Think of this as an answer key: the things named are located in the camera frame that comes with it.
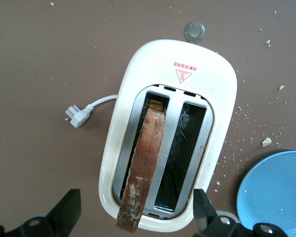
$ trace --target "red warning label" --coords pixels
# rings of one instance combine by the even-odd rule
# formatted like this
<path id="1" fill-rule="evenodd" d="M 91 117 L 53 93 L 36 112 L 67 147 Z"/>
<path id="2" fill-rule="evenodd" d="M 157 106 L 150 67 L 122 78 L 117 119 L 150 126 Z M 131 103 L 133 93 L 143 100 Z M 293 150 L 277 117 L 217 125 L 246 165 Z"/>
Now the red warning label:
<path id="1" fill-rule="evenodd" d="M 182 83 L 183 81 L 185 81 L 189 76 L 192 75 L 192 73 L 186 72 L 186 71 L 182 71 L 179 69 L 176 69 L 177 71 L 177 75 L 178 75 L 178 79 L 179 82 Z"/>

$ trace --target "power cord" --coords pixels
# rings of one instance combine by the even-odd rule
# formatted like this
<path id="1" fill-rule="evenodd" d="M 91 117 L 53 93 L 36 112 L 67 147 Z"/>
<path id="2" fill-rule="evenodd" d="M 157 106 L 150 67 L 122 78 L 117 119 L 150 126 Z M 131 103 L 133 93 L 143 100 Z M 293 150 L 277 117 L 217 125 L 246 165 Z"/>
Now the power cord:
<path id="1" fill-rule="evenodd" d="M 91 111 L 97 105 L 106 102 L 108 100 L 114 100 L 117 98 L 118 95 L 109 95 L 97 101 L 94 101 L 92 104 L 87 105 L 83 110 L 79 109 L 77 105 L 70 106 L 66 110 L 66 114 L 71 118 L 70 123 L 75 127 L 80 127 L 89 117 Z"/>

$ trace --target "gray knob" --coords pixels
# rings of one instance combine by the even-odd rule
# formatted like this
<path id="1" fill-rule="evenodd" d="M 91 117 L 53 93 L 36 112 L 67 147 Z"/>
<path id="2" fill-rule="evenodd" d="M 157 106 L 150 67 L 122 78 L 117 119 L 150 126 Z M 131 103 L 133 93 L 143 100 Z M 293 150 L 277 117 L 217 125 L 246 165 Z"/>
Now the gray knob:
<path id="1" fill-rule="evenodd" d="M 184 38 L 190 43 L 200 43 L 205 37 L 206 31 L 202 23 L 193 21 L 184 28 Z"/>

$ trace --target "table surface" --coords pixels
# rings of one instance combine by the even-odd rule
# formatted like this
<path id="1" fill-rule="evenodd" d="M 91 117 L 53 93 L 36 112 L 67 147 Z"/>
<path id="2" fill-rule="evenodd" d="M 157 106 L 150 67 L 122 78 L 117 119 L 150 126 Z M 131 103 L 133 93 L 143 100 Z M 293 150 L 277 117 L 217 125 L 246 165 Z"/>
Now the table surface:
<path id="1" fill-rule="evenodd" d="M 72 237 L 188 237 L 197 231 L 194 222 L 170 234 L 118 229 L 98 194 L 114 101 L 99 105 L 79 129 L 64 113 L 117 94 L 136 50 L 157 39 L 184 41 L 190 21 L 205 25 L 201 45 L 226 58 L 238 80 L 207 191 L 214 207 L 236 214 L 237 190 L 249 169 L 270 154 L 296 150 L 296 1 L 50 3 L 0 1 L 0 224 L 6 230 L 80 188 L 82 215 Z M 262 147 L 266 137 L 272 144 Z"/>

